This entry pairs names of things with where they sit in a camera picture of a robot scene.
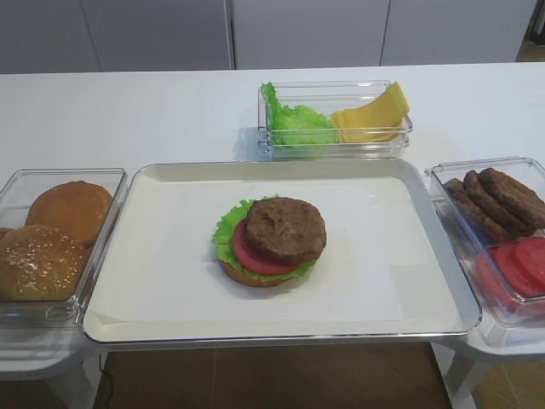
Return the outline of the sesame bun top front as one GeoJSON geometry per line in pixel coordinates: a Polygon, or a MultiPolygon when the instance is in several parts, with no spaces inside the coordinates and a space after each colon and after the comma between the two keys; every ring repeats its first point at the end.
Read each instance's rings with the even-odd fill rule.
{"type": "Polygon", "coordinates": [[[3,301],[64,301],[77,286],[88,249],[57,228],[15,229],[1,239],[3,301]]]}

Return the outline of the sesame bun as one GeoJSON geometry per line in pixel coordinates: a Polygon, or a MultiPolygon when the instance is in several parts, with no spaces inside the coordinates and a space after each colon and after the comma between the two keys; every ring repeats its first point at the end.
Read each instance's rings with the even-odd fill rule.
{"type": "Polygon", "coordinates": [[[57,228],[15,229],[1,239],[3,301],[64,301],[77,286],[88,249],[57,228]]]}
{"type": "Polygon", "coordinates": [[[9,233],[14,230],[12,228],[0,228],[0,239],[4,239],[9,233]]]}

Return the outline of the tomato slice on burger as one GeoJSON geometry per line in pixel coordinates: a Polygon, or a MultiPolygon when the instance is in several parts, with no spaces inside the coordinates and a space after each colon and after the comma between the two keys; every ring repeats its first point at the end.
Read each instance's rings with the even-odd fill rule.
{"type": "Polygon", "coordinates": [[[296,264],[286,264],[281,262],[273,262],[267,260],[261,256],[258,256],[250,246],[246,243],[244,238],[245,220],[242,220],[235,227],[232,247],[236,258],[241,264],[248,270],[266,275],[266,276],[278,276],[281,274],[287,274],[298,268],[296,264]]]}

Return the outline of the tomato slice middle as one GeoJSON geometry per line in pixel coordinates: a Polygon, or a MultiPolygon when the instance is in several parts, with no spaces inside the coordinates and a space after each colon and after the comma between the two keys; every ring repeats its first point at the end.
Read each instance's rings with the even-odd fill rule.
{"type": "Polygon", "coordinates": [[[493,251],[497,266],[507,282],[522,297],[540,297],[544,295],[544,285],[540,284],[523,268],[514,257],[515,243],[499,245],[493,251]]]}

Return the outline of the brown patty on burger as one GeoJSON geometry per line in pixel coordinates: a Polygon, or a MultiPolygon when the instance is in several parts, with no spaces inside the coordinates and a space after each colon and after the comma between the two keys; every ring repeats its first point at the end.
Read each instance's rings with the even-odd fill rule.
{"type": "Polygon", "coordinates": [[[288,264],[317,260],[327,244],[318,208],[288,197],[256,200],[244,219],[243,237],[257,255],[288,264]]]}

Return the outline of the green lettuce leaves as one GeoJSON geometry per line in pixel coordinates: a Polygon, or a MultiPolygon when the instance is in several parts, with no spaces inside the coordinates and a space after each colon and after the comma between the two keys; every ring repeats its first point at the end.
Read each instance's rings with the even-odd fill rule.
{"type": "Polygon", "coordinates": [[[261,95],[267,103],[268,129],[272,131],[275,145],[324,145],[336,142],[335,126],[325,115],[304,105],[283,105],[272,83],[261,86],[261,95]]]}

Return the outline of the plain bun bottom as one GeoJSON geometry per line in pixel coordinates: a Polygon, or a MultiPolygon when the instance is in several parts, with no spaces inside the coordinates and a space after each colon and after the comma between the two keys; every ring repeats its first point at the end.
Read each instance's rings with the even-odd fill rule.
{"type": "Polygon", "coordinates": [[[104,187],[86,181],[70,181],[38,196],[28,211],[25,225],[58,228],[90,247],[111,204],[112,195],[104,187]]]}

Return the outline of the sesame bun top left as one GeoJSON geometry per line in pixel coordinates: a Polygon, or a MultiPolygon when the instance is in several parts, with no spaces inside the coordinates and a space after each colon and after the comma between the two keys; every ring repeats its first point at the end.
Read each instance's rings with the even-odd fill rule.
{"type": "Polygon", "coordinates": [[[12,228],[0,228],[0,239],[4,239],[9,233],[14,230],[12,228]]]}

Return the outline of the tomato slice front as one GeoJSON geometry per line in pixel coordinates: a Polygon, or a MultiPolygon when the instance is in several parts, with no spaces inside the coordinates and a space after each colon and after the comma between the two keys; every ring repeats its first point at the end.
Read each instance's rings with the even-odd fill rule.
{"type": "Polygon", "coordinates": [[[544,238],[521,240],[513,248],[513,258],[535,284],[544,287],[544,238]]]}

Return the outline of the brown patty front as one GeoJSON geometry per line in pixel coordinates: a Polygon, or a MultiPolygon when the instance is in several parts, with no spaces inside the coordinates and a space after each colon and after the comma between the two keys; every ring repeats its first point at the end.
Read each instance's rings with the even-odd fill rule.
{"type": "Polygon", "coordinates": [[[535,229],[544,229],[544,201],[532,189],[493,168],[480,171],[479,181],[507,211],[535,229]]]}

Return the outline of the yellow cheese slice stack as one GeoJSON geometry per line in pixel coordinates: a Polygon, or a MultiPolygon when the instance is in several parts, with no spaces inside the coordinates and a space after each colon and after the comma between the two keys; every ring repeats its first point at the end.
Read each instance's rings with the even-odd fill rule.
{"type": "Polygon", "coordinates": [[[407,103],[373,101],[362,107],[336,111],[332,119],[340,131],[341,143],[384,142],[399,135],[388,130],[400,128],[409,111],[407,103]]]}

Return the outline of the clear patty tomato container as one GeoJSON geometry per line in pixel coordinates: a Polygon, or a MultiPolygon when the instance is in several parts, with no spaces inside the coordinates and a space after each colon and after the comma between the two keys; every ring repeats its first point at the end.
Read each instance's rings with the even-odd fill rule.
{"type": "Polygon", "coordinates": [[[544,317],[544,169],[532,158],[438,164],[430,194],[456,256],[504,324],[544,317]]]}

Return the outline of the white paper tray liner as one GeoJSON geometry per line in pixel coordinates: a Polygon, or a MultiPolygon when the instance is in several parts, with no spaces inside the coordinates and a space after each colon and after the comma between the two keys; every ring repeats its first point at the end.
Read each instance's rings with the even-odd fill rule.
{"type": "Polygon", "coordinates": [[[142,177],[119,220],[91,309],[113,321],[397,320],[389,267],[410,195],[392,177],[322,181],[162,182],[142,177]],[[304,279],[249,288],[221,270],[212,237],[242,199],[303,199],[324,218],[327,245],[304,279]]]}

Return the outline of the bottom bun on tray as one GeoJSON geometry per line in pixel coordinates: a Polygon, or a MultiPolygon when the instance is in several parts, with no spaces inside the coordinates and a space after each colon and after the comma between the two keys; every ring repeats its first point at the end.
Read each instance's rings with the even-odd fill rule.
{"type": "Polygon", "coordinates": [[[273,275],[272,279],[263,280],[263,274],[258,274],[257,278],[252,278],[248,275],[243,268],[237,268],[231,265],[228,262],[220,261],[221,267],[224,273],[232,280],[238,282],[242,285],[247,285],[251,287],[272,287],[280,285],[285,281],[288,281],[289,278],[280,278],[279,274],[273,275]]]}

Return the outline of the brown patty middle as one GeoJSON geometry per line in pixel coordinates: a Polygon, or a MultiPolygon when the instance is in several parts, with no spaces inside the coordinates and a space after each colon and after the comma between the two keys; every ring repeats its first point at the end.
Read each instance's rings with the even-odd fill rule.
{"type": "Polygon", "coordinates": [[[479,180],[475,170],[470,170],[464,176],[464,187],[469,198],[494,222],[502,226],[514,237],[527,237],[535,232],[535,229],[509,211],[504,209],[486,191],[479,180]]]}

